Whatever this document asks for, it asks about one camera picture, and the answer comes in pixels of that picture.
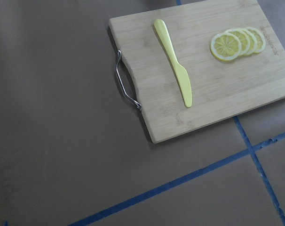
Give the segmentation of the bamboo cutting board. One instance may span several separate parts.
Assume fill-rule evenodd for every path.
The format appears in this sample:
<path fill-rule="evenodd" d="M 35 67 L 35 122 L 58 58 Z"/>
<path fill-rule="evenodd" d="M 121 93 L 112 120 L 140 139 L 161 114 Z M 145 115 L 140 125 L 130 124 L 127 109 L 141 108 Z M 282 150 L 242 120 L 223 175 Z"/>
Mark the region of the bamboo cutting board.
<path fill-rule="evenodd" d="M 166 23 L 178 61 L 188 72 L 190 108 L 154 31 L 156 19 Z M 255 0 L 206 0 L 112 18 L 109 25 L 153 143 L 285 98 L 285 50 Z M 264 34 L 261 53 L 230 62 L 211 54 L 216 34 L 246 26 Z"/>

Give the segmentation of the yellow plastic knife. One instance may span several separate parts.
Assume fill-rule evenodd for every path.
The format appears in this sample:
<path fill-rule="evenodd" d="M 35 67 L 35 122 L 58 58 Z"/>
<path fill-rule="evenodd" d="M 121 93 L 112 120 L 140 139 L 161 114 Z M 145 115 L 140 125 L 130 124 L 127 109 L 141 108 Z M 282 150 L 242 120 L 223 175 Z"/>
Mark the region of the yellow plastic knife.
<path fill-rule="evenodd" d="M 179 88 L 182 94 L 184 105 L 187 108 L 192 107 L 192 90 L 189 75 L 187 70 L 178 62 L 174 47 L 167 29 L 165 22 L 161 19 L 154 21 L 154 28 L 158 34 L 158 37 L 167 53 L 167 56 L 171 62 L 171 66 L 174 70 L 177 78 Z"/>

